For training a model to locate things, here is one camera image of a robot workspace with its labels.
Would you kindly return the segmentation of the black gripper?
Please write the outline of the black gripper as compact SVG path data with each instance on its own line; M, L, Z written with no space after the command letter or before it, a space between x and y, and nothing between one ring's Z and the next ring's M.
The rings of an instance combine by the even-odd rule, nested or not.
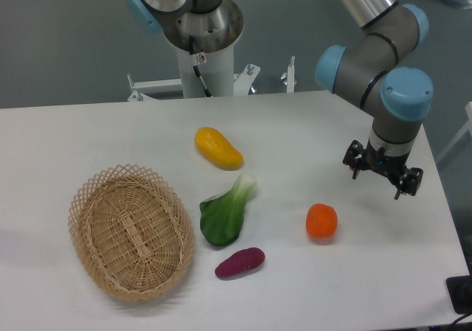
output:
M360 171L373 171L387 178L394 184L397 191L394 199L401 195L415 196L423 179L423 170L418 167L406 167L410 153L402 156L387 156L384 149L375 150L368 144L364 149L357 140L353 140L344 155L342 163L353 172L353 180L357 179Z

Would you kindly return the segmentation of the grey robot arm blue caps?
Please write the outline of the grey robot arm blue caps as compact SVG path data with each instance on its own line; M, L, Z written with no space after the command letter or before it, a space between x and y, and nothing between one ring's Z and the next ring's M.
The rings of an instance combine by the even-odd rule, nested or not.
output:
M367 144L353 142L343 162L354 173L372 171L387 178L399 195L415 195L423 171L406 161L434 87L419 69L400 61L428 33L426 14L398 0L341 0L364 31L359 45L333 45L319 58L316 82L369 114ZM186 98L244 96L258 74L248 65L234 73L234 46L243 15L232 0L125 0L136 22L149 33L163 33L178 58Z

